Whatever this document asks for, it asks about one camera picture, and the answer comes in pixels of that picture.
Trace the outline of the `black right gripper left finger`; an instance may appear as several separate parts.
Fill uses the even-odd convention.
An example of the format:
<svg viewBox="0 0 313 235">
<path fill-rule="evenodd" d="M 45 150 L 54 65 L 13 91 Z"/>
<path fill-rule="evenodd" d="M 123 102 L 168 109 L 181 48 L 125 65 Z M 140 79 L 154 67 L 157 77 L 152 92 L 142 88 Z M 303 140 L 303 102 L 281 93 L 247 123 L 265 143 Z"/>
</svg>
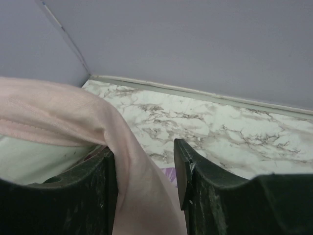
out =
<svg viewBox="0 0 313 235">
<path fill-rule="evenodd" d="M 1 180 L 2 235 L 111 235 L 117 202 L 114 154 L 105 147 L 42 184 Z"/>
</svg>

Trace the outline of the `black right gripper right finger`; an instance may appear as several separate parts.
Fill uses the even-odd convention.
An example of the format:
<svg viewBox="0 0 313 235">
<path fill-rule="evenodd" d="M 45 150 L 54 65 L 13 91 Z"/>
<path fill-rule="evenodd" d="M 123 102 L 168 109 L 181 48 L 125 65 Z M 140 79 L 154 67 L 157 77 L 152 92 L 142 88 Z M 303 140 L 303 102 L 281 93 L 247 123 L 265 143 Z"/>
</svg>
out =
<svg viewBox="0 0 313 235">
<path fill-rule="evenodd" d="M 268 174 L 250 180 L 175 139 L 180 207 L 190 235 L 310 235 L 313 176 Z"/>
</svg>

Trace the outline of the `pink snowflake pillowcase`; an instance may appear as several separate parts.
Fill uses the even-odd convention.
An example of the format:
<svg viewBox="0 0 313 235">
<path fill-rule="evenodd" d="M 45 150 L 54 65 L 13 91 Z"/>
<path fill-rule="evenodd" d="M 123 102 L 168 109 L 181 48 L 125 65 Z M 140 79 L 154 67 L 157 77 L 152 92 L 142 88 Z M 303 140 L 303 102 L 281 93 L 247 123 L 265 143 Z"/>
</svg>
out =
<svg viewBox="0 0 313 235">
<path fill-rule="evenodd" d="M 184 235 L 177 189 L 148 157 L 121 114 L 83 89 L 46 81 L 0 79 L 2 135 L 45 144 L 107 146 L 114 154 L 115 235 Z"/>
</svg>

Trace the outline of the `white pillow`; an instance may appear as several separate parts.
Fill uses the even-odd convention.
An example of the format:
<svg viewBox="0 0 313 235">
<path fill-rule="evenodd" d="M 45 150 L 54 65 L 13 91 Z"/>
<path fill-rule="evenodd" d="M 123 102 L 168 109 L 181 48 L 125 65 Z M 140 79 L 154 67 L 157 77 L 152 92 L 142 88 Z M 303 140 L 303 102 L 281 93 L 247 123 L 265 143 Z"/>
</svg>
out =
<svg viewBox="0 0 313 235">
<path fill-rule="evenodd" d="M 1 135 L 0 178 L 20 185 L 43 183 L 82 162 L 100 146 L 56 146 Z"/>
</svg>

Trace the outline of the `aluminium table edge rail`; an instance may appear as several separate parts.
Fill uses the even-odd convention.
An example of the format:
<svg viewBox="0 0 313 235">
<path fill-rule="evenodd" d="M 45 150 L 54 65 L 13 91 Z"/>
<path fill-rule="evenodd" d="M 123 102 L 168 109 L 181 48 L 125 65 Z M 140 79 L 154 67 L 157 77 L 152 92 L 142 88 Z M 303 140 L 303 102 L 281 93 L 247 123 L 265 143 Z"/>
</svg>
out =
<svg viewBox="0 0 313 235">
<path fill-rule="evenodd" d="M 275 113 L 280 115 L 286 115 L 295 118 L 310 119 L 313 118 L 312 110 L 294 108 L 289 106 L 264 103 L 259 101 L 251 101 L 241 98 L 235 98 L 225 95 L 219 95 L 214 93 L 208 93 L 198 91 L 189 88 L 182 88 L 177 86 L 171 86 L 166 84 L 160 84 L 145 80 L 131 79 L 117 76 L 104 76 L 104 75 L 91 75 L 90 80 L 115 84 L 120 86 L 132 87 L 135 89 L 143 89 L 147 91 L 154 91 L 163 94 L 172 94 L 188 98 L 194 98 L 197 100 L 206 100 L 214 103 L 231 105 L 235 107 L 253 109 L 262 112 Z"/>
</svg>

